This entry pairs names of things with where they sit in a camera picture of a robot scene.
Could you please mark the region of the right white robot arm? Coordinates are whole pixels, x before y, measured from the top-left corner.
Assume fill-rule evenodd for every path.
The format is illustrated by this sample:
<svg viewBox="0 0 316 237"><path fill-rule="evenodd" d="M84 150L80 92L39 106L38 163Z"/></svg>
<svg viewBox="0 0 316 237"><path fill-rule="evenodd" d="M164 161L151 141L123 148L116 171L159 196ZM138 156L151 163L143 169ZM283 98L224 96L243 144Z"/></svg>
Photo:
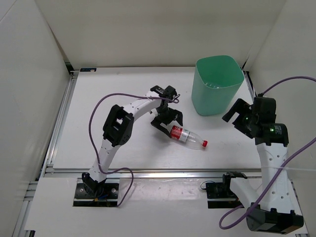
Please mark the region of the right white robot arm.
<svg viewBox="0 0 316 237"><path fill-rule="evenodd" d="M276 107L273 98L255 97L251 105L239 98L222 117L229 122L238 114L234 127L255 140L263 189L259 195L245 174L228 172L223 175L222 193L239 199L251 231L286 235L303 227L304 218L295 212L282 166L287 161L289 138L286 125L276 122Z"/></svg>

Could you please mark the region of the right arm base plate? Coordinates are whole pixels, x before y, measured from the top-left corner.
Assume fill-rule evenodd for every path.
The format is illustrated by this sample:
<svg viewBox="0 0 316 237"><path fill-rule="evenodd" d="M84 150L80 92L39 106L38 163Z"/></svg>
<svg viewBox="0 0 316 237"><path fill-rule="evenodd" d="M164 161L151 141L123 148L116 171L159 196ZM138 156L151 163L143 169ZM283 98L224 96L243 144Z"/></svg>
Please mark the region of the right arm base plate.
<svg viewBox="0 0 316 237"><path fill-rule="evenodd" d="M230 181L207 180L200 184L200 189L206 191L208 209L244 208L236 194L230 190Z"/></svg>

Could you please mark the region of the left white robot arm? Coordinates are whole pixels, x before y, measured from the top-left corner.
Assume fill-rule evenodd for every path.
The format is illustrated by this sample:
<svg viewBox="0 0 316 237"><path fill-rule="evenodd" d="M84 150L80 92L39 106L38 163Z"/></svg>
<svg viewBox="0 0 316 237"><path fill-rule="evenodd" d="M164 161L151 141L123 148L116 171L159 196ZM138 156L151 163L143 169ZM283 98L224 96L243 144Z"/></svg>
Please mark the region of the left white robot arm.
<svg viewBox="0 0 316 237"><path fill-rule="evenodd" d="M109 167L118 149L126 144L132 135L133 125L144 114L156 110L157 115L151 125L171 136L166 128L171 122L183 124L182 112L169 107L170 103L179 102L179 94L172 86L161 88L156 85L144 96L130 95L135 100L125 106L113 105L103 125L103 140L100 149L94 142L92 146L96 153L96 160L90 170L82 174L85 191L93 198L98 198L104 193L104 183L110 174Z"/></svg>

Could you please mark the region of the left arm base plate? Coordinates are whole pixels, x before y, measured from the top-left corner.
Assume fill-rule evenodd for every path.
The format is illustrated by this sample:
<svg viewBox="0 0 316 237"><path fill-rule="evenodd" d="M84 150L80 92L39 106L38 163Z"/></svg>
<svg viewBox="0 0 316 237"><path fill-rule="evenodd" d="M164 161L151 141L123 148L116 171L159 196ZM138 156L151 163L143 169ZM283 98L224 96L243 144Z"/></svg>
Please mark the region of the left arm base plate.
<svg viewBox="0 0 316 237"><path fill-rule="evenodd" d="M88 191L81 179L77 179L74 207L116 207L119 196L119 179L107 179L95 192Z"/></svg>

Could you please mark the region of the red label bottle red cap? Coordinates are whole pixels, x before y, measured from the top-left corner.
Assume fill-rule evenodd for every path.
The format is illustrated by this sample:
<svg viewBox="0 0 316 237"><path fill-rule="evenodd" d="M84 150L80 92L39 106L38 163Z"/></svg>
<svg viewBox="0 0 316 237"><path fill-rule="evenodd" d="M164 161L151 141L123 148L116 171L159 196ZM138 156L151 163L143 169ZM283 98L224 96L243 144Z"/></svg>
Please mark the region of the red label bottle red cap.
<svg viewBox="0 0 316 237"><path fill-rule="evenodd" d="M179 126L173 126L170 131L171 138L183 143L192 150L201 150L207 147L208 141L199 135Z"/></svg>

